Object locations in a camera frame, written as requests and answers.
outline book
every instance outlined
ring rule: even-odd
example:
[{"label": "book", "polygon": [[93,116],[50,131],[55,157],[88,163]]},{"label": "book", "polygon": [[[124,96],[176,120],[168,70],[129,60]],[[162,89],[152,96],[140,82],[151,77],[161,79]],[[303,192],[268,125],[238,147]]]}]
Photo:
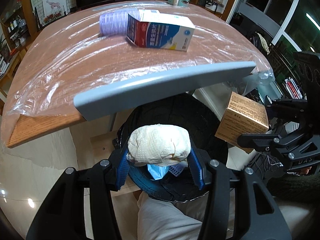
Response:
[{"label": "book", "polygon": [[292,85],[295,87],[295,89],[296,89],[296,91],[297,91],[297,93],[298,93],[299,98],[302,99],[303,96],[302,96],[302,94],[301,94],[301,92],[300,92],[300,90],[299,90],[296,82],[294,81],[294,79],[293,79],[293,78],[289,78],[289,80],[291,81]]},{"label": "book", "polygon": [[6,65],[6,63],[3,61],[1,66],[0,66],[0,72],[1,73],[4,73],[3,69],[4,69],[5,65]]},{"label": "book", "polygon": [[291,96],[291,98],[294,99],[294,96],[293,96],[288,84],[286,82],[283,82],[283,85],[284,85],[285,89],[287,90],[287,92],[289,93],[289,95]]},{"label": "book", "polygon": [[10,62],[3,64],[3,66],[1,67],[1,70],[0,70],[1,74],[4,74],[7,71],[9,64],[10,64]]},{"label": "book", "polygon": [[286,79],[285,82],[288,85],[290,91],[292,92],[293,99],[300,99],[300,97],[298,96],[298,92],[296,91],[295,87],[292,85],[291,81],[289,81],[289,79]]}]

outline blue gripper pad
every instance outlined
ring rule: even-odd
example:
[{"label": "blue gripper pad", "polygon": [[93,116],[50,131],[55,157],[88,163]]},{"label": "blue gripper pad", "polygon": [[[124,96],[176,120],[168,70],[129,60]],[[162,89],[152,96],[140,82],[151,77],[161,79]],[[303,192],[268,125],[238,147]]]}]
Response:
[{"label": "blue gripper pad", "polygon": [[125,180],[127,178],[128,172],[129,172],[129,162],[127,160],[127,154],[128,154],[128,146],[125,144],[125,148],[121,151],[121,159],[120,163],[116,169],[116,183],[115,188],[117,190],[120,190],[120,188],[125,184]]},{"label": "blue gripper pad", "polygon": [[187,157],[187,160],[188,160],[193,181],[198,186],[199,190],[202,190],[204,188],[204,181],[203,181],[204,171],[201,167],[201,164],[196,156],[196,153],[193,147],[191,147],[191,151]]}]

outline black garbage bag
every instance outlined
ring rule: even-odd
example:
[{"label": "black garbage bag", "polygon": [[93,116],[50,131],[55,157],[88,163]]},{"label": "black garbage bag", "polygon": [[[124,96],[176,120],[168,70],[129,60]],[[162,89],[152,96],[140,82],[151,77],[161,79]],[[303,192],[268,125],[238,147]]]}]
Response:
[{"label": "black garbage bag", "polygon": [[[215,114],[192,95],[183,93],[138,106],[128,117],[113,141],[121,148],[128,136],[137,128],[152,124],[172,124],[185,128],[195,145],[206,150],[212,159],[226,164],[228,145],[214,135],[220,124]],[[191,172],[185,169],[178,177],[168,172],[162,179],[153,180],[147,166],[130,166],[132,181],[150,197],[169,202],[186,202],[203,196],[193,183]]]}]

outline crumpled paper towel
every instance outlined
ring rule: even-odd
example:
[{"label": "crumpled paper towel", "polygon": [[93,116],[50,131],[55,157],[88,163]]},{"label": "crumpled paper towel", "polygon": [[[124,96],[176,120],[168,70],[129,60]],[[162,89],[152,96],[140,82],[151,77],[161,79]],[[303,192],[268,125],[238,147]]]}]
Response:
[{"label": "crumpled paper towel", "polygon": [[146,125],[134,130],[128,140],[127,160],[136,166],[161,167],[185,160],[191,150],[186,129],[168,124]]}]

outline metal screw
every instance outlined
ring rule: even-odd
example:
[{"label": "metal screw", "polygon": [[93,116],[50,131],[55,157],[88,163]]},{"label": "metal screw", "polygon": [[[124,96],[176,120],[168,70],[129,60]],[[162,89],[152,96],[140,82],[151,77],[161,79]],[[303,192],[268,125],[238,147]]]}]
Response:
[{"label": "metal screw", "polygon": [[288,157],[289,157],[289,159],[293,160],[294,159],[294,154],[293,153],[289,153]]},{"label": "metal screw", "polygon": [[217,160],[211,160],[210,161],[210,165],[213,167],[218,167],[219,166],[219,162]]},{"label": "metal screw", "polygon": [[66,168],[66,174],[71,174],[71,173],[73,173],[74,170],[75,169],[72,167]]},{"label": "metal screw", "polygon": [[245,171],[246,173],[248,173],[249,175],[253,174],[253,169],[251,169],[251,168],[249,168],[249,167],[245,168],[244,171]]},{"label": "metal screw", "polygon": [[103,167],[106,167],[106,166],[108,166],[109,165],[109,161],[108,160],[102,160],[101,162],[100,162],[100,165],[101,166],[103,166]]}]

